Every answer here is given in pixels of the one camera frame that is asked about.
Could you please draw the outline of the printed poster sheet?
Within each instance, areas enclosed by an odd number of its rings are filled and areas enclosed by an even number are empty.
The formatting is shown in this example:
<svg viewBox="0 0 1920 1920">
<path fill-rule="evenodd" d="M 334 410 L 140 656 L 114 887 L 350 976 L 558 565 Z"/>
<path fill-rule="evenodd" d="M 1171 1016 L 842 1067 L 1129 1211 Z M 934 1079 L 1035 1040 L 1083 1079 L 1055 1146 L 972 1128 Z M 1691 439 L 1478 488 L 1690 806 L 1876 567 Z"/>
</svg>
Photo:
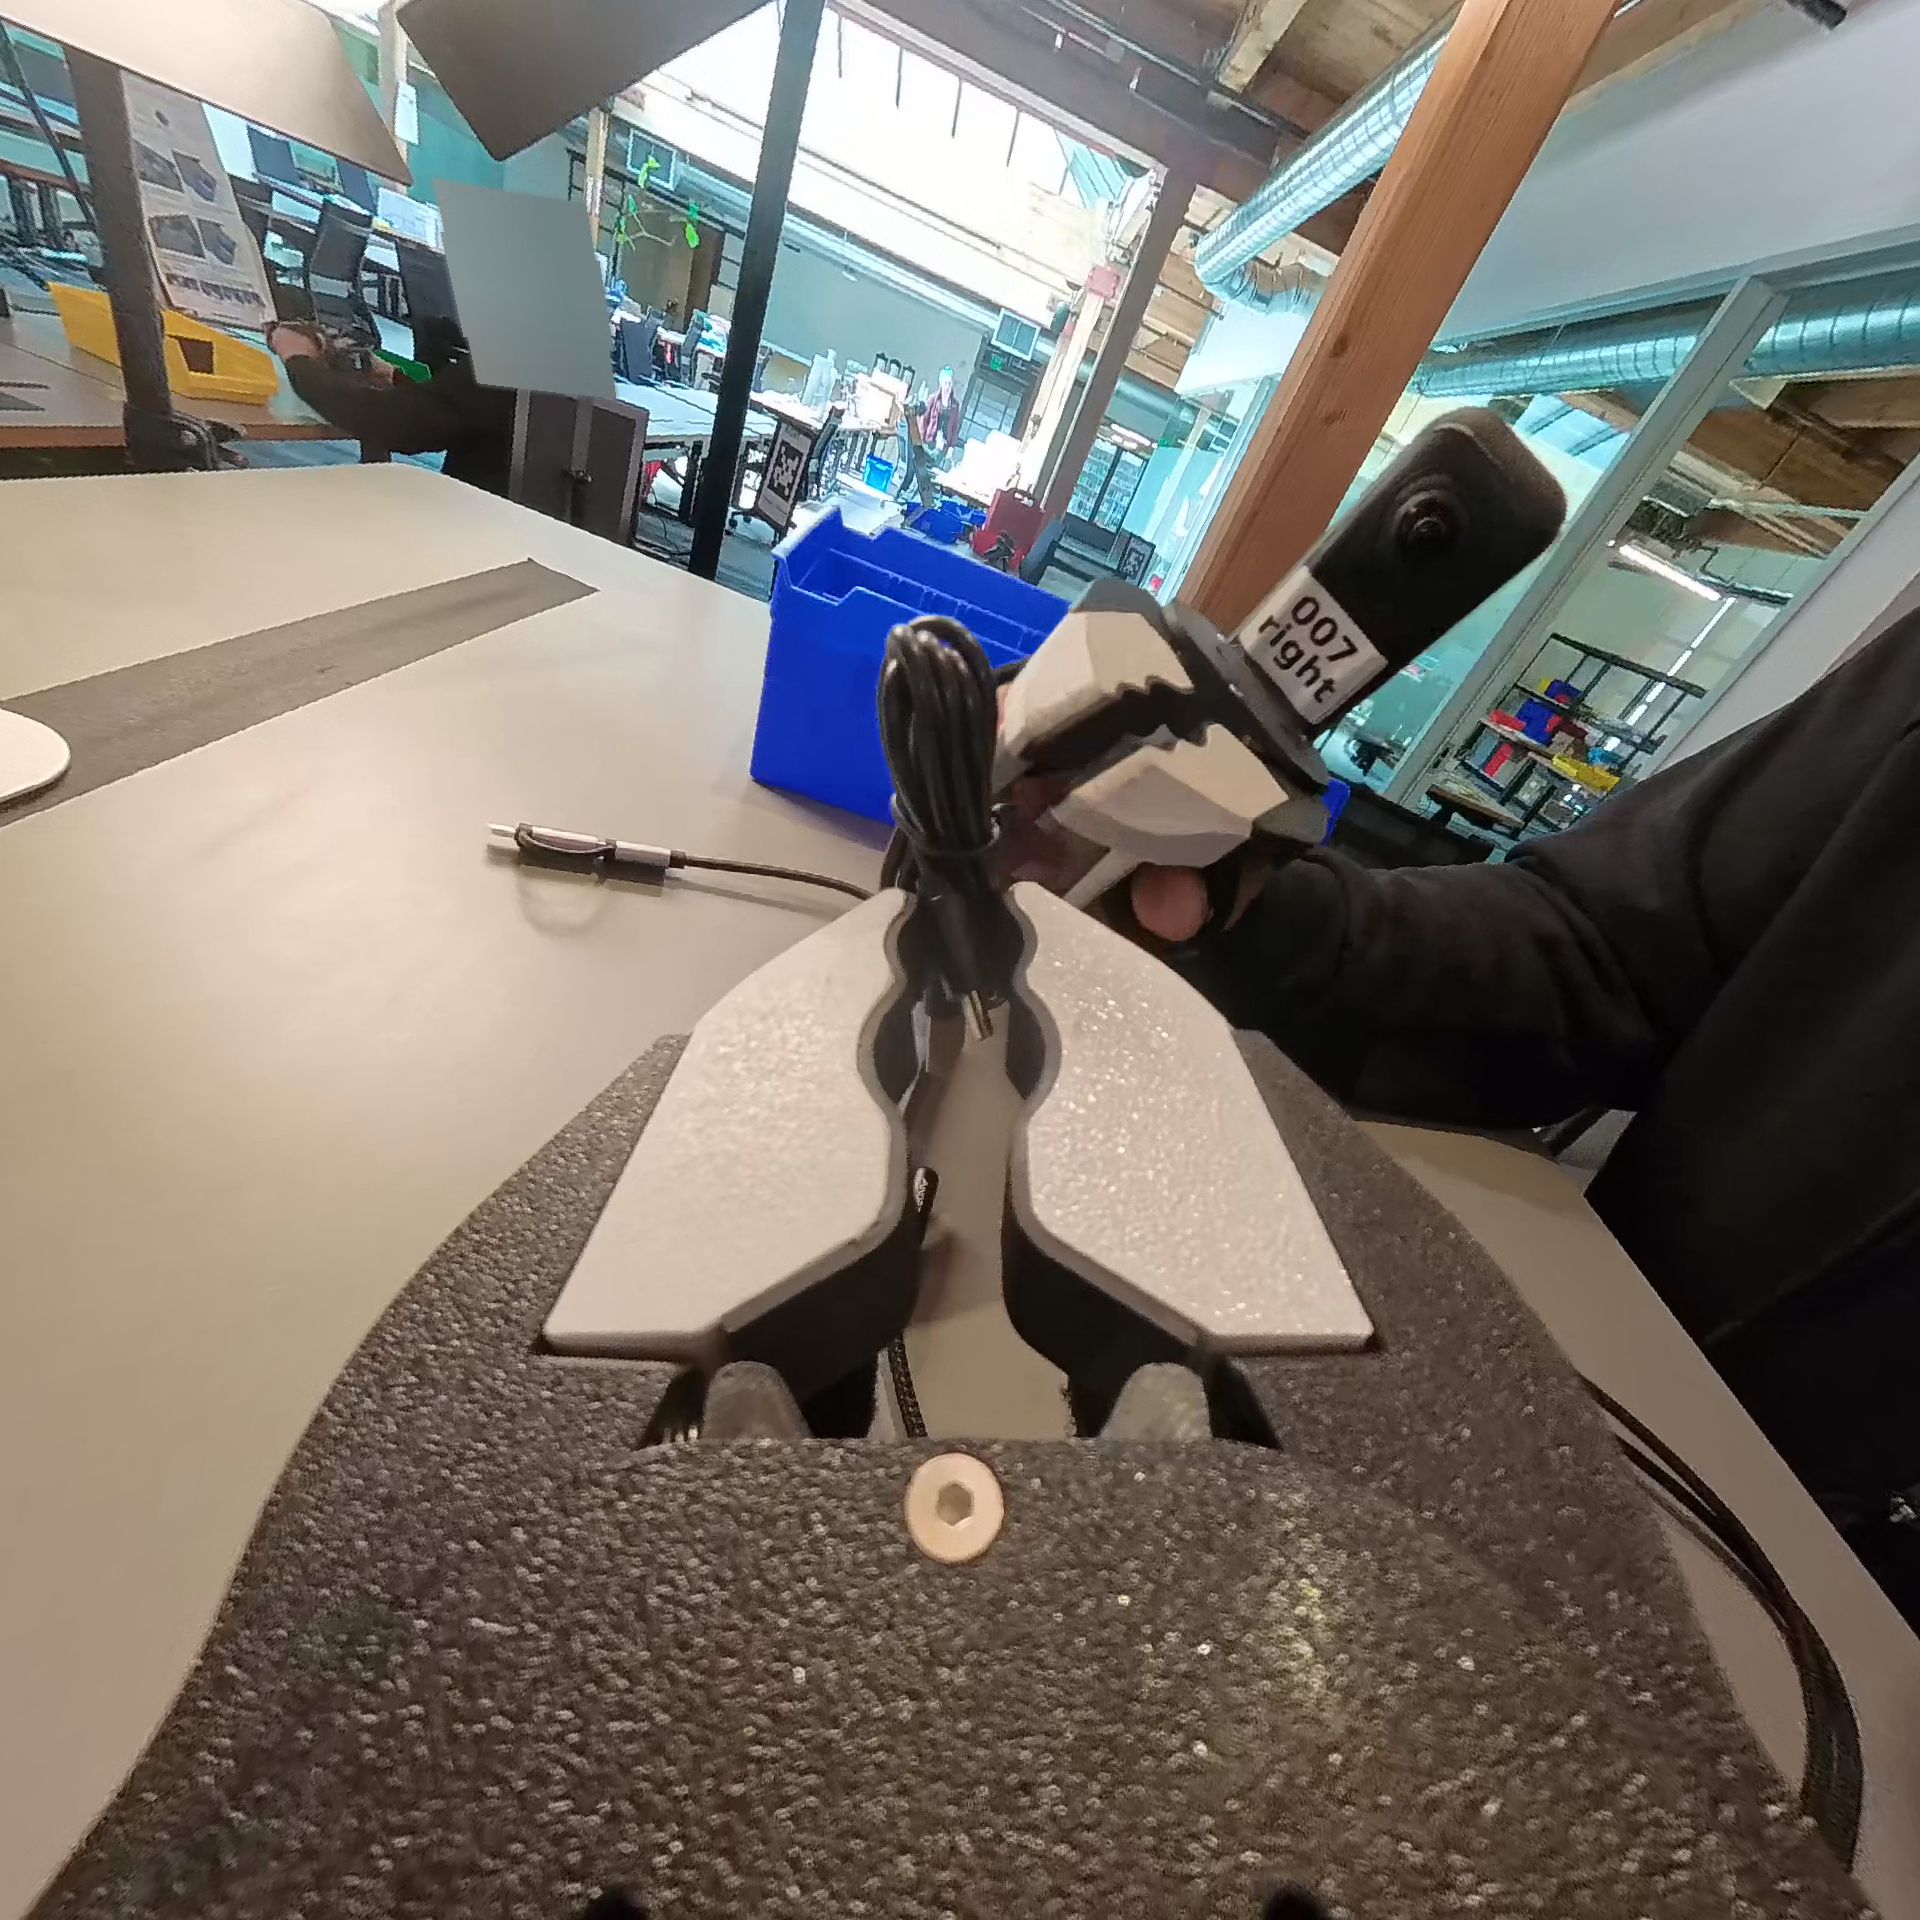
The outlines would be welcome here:
<svg viewBox="0 0 1920 1920">
<path fill-rule="evenodd" d="M 266 332 L 276 320 L 272 280 L 203 102 L 134 72 L 124 99 L 160 306 L 218 328 Z"/>
</svg>

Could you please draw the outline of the dark table post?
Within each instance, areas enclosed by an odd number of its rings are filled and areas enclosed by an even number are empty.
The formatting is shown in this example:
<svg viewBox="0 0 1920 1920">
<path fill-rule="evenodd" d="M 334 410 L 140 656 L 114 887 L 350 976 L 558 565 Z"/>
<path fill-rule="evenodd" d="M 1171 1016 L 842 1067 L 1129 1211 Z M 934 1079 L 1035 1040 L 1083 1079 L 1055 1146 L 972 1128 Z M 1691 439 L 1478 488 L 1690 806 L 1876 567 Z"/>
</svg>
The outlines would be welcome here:
<svg viewBox="0 0 1920 1920">
<path fill-rule="evenodd" d="M 73 44 L 65 44 L 65 64 L 76 94 L 94 221 L 103 242 L 103 270 L 127 391 L 128 459 L 144 472 L 188 471 L 190 445 L 185 426 L 175 410 L 166 367 L 160 304 L 143 229 L 124 72 Z"/>
</svg>

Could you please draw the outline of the blue plastic bin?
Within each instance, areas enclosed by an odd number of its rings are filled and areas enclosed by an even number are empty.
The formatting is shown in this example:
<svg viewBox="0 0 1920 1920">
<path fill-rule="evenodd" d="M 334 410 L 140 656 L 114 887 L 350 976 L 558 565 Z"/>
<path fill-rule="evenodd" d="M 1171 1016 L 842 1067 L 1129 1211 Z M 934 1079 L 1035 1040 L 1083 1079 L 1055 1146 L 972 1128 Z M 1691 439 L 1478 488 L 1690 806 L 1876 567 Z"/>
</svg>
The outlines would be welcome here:
<svg viewBox="0 0 1920 1920">
<path fill-rule="evenodd" d="M 780 541 L 753 780 L 890 824 L 895 783 L 875 688 L 891 628 L 952 618 L 995 664 L 1060 624 L 1064 597 L 897 526 L 863 532 L 830 508 Z"/>
</svg>

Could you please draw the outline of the studio light panel with flaps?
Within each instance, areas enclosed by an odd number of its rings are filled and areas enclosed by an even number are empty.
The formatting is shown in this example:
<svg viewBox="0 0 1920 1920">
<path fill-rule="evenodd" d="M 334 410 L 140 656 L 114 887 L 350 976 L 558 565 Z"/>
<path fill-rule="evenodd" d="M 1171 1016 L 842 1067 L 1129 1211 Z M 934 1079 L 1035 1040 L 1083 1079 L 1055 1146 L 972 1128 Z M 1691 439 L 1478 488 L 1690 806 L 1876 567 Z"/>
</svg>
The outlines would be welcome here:
<svg viewBox="0 0 1920 1920">
<path fill-rule="evenodd" d="M 415 2 L 400 31 L 497 160 L 562 130 L 755 2 Z M 6 21 L 409 183 L 334 19 L 302 2 L 6 2 Z"/>
</svg>

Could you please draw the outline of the wooden support post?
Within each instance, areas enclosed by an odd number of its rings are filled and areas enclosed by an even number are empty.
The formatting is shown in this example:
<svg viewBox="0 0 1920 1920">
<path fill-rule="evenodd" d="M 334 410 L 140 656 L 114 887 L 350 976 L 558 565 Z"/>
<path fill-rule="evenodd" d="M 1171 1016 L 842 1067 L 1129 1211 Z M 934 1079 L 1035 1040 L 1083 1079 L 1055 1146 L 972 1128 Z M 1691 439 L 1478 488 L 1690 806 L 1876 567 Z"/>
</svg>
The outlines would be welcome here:
<svg viewBox="0 0 1920 1920">
<path fill-rule="evenodd" d="M 1238 628 L 1337 514 L 1615 6 L 1470 2 L 1183 586 Z"/>
</svg>

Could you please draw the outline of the person's black clothing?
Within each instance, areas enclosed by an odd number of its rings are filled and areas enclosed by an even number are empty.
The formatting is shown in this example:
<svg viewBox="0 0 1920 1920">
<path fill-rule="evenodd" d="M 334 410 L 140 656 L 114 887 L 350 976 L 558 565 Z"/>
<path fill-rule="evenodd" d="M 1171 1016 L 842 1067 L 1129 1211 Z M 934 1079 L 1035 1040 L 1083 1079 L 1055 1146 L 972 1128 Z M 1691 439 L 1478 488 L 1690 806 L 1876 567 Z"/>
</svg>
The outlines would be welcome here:
<svg viewBox="0 0 1920 1920">
<path fill-rule="evenodd" d="M 1819 1044 L 1628 1122 L 1608 1230 L 1915 1626 L 1915 1038 Z"/>
</svg>

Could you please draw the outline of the person's right forearm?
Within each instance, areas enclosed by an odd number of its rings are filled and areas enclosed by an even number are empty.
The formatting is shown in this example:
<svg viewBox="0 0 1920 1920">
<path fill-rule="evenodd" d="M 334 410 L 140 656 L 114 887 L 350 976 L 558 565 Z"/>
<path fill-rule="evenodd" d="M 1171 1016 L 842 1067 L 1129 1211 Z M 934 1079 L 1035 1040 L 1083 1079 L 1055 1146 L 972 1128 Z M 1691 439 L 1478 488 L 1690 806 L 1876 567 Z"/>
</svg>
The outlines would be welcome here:
<svg viewBox="0 0 1920 1920">
<path fill-rule="evenodd" d="M 1915 614 L 1502 863 L 1275 868 L 1193 979 L 1377 1114 L 1522 1127 L 1683 1086 L 1915 1082 Z"/>
</svg>

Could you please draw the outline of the person's right hand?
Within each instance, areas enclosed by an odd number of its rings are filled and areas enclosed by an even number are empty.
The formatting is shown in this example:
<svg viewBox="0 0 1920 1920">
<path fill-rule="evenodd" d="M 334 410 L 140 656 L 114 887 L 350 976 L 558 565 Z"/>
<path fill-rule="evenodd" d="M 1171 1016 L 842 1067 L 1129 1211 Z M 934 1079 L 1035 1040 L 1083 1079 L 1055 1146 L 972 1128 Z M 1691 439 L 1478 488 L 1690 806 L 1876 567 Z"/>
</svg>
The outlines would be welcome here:
<svg viewBox="0 0 1920 1920">
<path fill-rule="evenodd" d="M 1064 782 L 1022 776 L 996 800 L 999 875 L 1027 880 L 1067 896 L 1092 874 L 1097 848 L 1058 824 L 1055 808 Z M 1127 898 L 1143 936 L 1160 944 L 1187 944 L 1212 918 L 1209 880 L 1200 871 L 1140 867 L 1127 878 Z"/>
</svg>

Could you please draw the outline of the printed marker board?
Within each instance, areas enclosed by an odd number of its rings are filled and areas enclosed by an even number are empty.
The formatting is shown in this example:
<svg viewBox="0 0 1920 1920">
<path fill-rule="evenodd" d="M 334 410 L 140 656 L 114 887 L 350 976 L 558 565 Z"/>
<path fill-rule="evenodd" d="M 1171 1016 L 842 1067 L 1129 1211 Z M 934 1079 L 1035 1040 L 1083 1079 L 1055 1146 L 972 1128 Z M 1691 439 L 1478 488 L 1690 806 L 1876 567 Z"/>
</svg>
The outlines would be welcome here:
<svg viewBox="0 0 1920 1920">
<path fill-rule="evenodd" d="M 791 415 L 777 419 L 775 435 L 759 469 L 753 514 L 780 538 L 794 530 L 798 508 L 810 496 L 823 454 L 836 440 L 836 429 L 839 415 L 827 415 L 823 423 L 806 423 Z"/>
</svg>

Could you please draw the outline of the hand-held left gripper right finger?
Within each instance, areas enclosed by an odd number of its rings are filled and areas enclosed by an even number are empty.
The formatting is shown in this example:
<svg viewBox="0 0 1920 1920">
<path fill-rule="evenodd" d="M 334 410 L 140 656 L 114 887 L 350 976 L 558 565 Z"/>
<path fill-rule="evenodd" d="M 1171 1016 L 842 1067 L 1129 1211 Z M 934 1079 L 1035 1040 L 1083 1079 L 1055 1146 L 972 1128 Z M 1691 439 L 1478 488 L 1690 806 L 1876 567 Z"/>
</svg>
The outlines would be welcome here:
<svg viewBox="0 0 1920 1920">
<path fill-rule="evenodd" d="M 1035 883 L 1006 1069 L 1019 1095 L 1002 1294 L 1076 1411 L 1137 1370 L 1368 1352 L 1377 1324 L 1228 1019 Z"/>
</svg>

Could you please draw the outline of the silver spiral air duct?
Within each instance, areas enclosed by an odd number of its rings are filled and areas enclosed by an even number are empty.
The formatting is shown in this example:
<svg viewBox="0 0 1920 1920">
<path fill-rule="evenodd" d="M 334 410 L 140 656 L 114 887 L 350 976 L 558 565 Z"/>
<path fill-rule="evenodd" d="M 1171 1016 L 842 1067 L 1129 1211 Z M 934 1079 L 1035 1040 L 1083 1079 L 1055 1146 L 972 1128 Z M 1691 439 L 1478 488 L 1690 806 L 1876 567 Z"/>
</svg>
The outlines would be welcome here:
<svg viewBox="0 0 1920 1920">
<path fill-rule="evenodd" d="M 1230 216 L 1199 240 L 1193 270 L 1212 296 L 1264 304 L 1268 294 L 1257 287 L 1255 276 L 1264 251 L 1384 171 L 1454 26 L 1457 16 L 1436 23 L 1400 62 L 1346 100 Z"/>
</svg>

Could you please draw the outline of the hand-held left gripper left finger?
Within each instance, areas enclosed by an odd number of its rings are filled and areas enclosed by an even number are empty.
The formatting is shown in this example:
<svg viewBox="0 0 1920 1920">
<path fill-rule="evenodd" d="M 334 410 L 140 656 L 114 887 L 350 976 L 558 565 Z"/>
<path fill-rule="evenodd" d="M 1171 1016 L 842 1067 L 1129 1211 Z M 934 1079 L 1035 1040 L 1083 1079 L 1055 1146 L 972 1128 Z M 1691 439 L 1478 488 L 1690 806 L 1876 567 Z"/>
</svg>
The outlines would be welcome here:
<svg viewBox="0 0 1920 1920">
<path fill-rule="evenodd" d="M 814 1400 L 906 1327 L 912 910 L 879 891 L 692 1026 L 544 1320 L 550 1350 L 706 1375 L 753 1359 Z"/>
</svg>

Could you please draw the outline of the black light stand pole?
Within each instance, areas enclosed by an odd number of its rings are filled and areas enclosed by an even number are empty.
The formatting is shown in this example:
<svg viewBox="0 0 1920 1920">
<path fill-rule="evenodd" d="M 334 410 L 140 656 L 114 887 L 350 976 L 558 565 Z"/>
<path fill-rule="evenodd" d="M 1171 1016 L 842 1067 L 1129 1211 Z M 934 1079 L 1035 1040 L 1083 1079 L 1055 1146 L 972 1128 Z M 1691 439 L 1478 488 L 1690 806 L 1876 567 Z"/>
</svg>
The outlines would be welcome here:
<svg viewBox="0 0 1920 1920">
<path fill-rule="evenodd" d="M 786 2 L 782 12 L 775 75 L 762 123 L 753 205 L 736 276 L 730 346 L 691 523 L 688 571 L 710 583 L 719 578 L 736 509 L 736 471 L 746 444 L 755 367 L 777 275 L 784 213 L 800 154 L 823 13 L 823 2 Z"/>
</svg>

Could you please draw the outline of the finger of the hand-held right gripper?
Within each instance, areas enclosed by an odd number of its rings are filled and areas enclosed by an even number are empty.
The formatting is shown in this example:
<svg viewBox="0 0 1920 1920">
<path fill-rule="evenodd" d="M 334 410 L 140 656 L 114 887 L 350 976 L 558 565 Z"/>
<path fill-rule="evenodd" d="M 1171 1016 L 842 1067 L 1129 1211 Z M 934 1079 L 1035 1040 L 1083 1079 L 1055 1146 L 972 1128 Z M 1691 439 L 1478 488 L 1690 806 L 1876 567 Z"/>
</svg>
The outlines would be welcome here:
<svg viewBox="0 0 1920 1920">
<path fill-rule="evenodd" d="M 1209 693 L 1172 612 L 1067 612 L 1002 688 L 993 791 L 1073 788 L 1140 748 L 1195 740 L 1217 719 Z"/>
<path fill-rule="evenodd" d="M 1257 823 L 1294 792 L 1233 732 L 1169 735 L 1124 750 L 1051 806 L 1067 836 L 1103 853 L 1106 868 L 1203 871 L 1246 845 Z"/>
</svg>

